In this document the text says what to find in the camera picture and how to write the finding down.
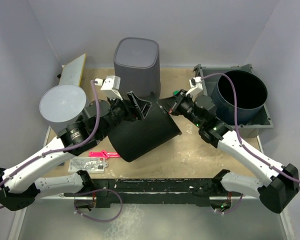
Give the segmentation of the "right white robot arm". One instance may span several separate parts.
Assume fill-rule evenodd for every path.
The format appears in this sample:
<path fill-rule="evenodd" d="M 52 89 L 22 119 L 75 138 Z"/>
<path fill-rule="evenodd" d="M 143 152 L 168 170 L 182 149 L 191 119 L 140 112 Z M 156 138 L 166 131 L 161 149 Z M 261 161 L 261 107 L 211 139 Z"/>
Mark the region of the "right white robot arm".
<path fill-rule="evenodd" d="M 183 92 L 158 101 L 169 114 L 182 115 L 196 127 L 208 144 L 222 150 L 247 169 L 254 177 L 222 170 L 214 177 L 212 190 L 218 196 L 237 192 L 254 198 L 270 211 L 280 214 L 299 192 L 299 171 L 291 163 L 283 165 L 251 146 L 216 116 L 217 107 L 210 97 L 199 95 L 193 100 Z"/>

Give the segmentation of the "dark grey mesh basket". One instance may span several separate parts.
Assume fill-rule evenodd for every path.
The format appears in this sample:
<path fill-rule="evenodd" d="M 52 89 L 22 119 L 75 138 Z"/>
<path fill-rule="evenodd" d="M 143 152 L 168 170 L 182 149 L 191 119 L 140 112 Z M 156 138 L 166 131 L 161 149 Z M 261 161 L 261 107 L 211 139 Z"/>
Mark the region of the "dark grey mesh basket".
<path fill-rule="evenodd" d="M 128 91 L 139 98 L 161 94 L 160 47 L 151 39 L 126 37 L 122 39 L 113 56 L 115 75 L 120 77 L 119 92 Z"/>

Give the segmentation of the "light grey round bin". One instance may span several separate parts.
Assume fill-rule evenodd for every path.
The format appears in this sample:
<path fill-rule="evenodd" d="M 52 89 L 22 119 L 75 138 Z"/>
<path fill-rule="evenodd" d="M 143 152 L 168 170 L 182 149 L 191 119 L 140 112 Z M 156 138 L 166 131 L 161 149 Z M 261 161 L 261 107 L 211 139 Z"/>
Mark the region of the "light grey round bin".
<path fill-rule="evenodd" d="M 88 106 L 85 91 L 72 84 L 57 85 L 48 90 L 40 100 L 39 112 L 51 129 L 58 134 L 74 123 Z"/>

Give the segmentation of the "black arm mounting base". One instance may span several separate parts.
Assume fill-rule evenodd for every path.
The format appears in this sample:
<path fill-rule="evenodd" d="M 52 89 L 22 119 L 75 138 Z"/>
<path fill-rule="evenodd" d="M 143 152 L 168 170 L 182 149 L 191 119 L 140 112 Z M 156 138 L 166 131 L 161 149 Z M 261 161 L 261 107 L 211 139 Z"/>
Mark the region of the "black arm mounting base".
<path fill-rule="evenodd" d="M 196 205 L 209 207 L 211 200 L 226 200 L 229 193 L 211 178 L 119 178 L 92 180 L 96 208 L 112 204 Z"/>

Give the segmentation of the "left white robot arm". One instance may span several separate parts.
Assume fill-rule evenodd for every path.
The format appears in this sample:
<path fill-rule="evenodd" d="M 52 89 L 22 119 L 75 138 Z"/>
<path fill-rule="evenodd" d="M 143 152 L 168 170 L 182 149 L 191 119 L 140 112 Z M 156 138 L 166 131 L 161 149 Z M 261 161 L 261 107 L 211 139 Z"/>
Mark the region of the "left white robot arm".
<path fill-rule="evenodd" d="M 86 170 L 46 178 L 54 167 L 97 146 L 124 121 L 144 120 L 152 106 L 132 91 L 127 99 L 95 99 L 40 151 L 11 168 L 0 167 L 0 209 L 18 211 L 36 199 L 71 193 L 88 196 L 95 189 Z"/>

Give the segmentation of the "large black round bucket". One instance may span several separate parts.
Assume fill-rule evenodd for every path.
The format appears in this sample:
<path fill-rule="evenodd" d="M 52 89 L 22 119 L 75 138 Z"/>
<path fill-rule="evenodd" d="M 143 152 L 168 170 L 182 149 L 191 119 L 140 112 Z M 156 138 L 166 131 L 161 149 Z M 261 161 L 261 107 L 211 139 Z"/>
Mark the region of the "large black round bucket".
<path fill-rule="evenodd" d="M 181 134 L 168 112 L 154 102 L 145 119 L 123 121 L 108 139 L 120 157 L 130 163 Z"/>

